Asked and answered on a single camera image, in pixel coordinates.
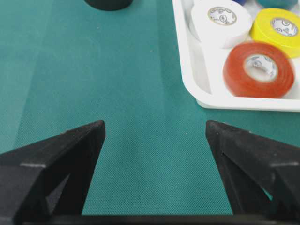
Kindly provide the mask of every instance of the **blue tape roll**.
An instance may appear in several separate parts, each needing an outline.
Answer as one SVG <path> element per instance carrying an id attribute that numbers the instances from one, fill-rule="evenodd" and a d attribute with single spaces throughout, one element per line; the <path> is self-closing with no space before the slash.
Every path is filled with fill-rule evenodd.
<path id="1" fill-rule="evenodd" d="M 257 0 L 265 8 L 291 9 L 297 4 L 298 0 Z"/>
<path id="2" fill-rule="evenodd" d="M 243 6 L 247 0 L 233 0 L 233 1 L 239 3 Z"/>

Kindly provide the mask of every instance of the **electrical tape roll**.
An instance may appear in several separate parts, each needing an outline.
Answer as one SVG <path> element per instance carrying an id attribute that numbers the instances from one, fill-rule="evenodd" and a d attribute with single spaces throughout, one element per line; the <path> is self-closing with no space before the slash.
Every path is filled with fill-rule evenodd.
<path id="1" fill-rule="evenodd" d="M 223 78 L 235 96 L 280 98 L 292 87 L 295 75 L 281 50 L 263 42 L 245 42 L 230 52 Z"/>
<path id="2" fill-rule="evenodd" d="M 257 2 L 265 8 L 283 8 L 289 10 L 297 4 L 298 0 L 257 0 Z"/>
<path id="3" fill-rule="evenodd" d="M 279 8 L 261 10 L 250 31 L 255 41 L 263 41 L 284 51 L 290 58 L 300 56 L 300 17 Z"/>
<path id="4" fill-rule="evenodd" d="M 249 12 L 231 0 L 195 0 L 192 21 L 200 41 L 218 48 L 243 42 L 252 26 Z"/>
<path id="5" fill-rule="evenodd" d="M 241 4 L 242 6 L 246 3 L 247 0 L 233 0 L 239 4 Z"/>

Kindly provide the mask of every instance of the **green cutting mat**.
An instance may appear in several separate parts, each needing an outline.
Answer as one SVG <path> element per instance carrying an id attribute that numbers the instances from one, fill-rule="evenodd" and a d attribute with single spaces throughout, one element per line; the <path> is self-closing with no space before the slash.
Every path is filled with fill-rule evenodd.
<path id="1" fill-rule="evenodd" d="M 170 0 L 117 12 L 83 0 L 2 1 L 0 29 L 1 152 L 106 122 L 84 214 L 231 213 L 208 119 L 300 145 L 297 113 L 197 105 L 181 81 Z"/>

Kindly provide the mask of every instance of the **white tray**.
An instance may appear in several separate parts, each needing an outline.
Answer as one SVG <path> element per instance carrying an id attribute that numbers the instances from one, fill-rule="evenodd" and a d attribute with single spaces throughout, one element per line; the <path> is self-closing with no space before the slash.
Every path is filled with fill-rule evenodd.
<path id="1" fill-rule="evenodd" d="M 200 106 L 300 112 L 300 58 L 292 60 L 296 71 L 295 84 L 283 98 L 234 97 L 225 87 L 222 75 L 222 68 L 230 49 L 208 49 L 194 38 L 188 26 L 192 6 L 193 0 L 173 0 L 182 80 Z M 253 19 L 262 9 L 255 0 L 248 0 L 244 7 L 249 10 Z M 299 5 L 297 4 L 292 11 L 299 15 Z"/>

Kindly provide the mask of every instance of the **black object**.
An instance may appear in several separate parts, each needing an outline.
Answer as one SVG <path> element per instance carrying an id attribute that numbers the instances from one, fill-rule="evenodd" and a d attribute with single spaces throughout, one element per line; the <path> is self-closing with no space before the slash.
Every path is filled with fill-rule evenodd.
<path id="1" fill-rule="evenodd" d="M 119 10 L 129 6 L 133 0 L 85 0 L 90 6 L 107 11 Z"/>
<path id="2" fill-rule="evenodd" d="M 215 121 L 206 137 L 235 215 L 82 216 L 105 138 L 98 121 L 0 155 L 0 225 L 298 224 L 299 148 Z"/>

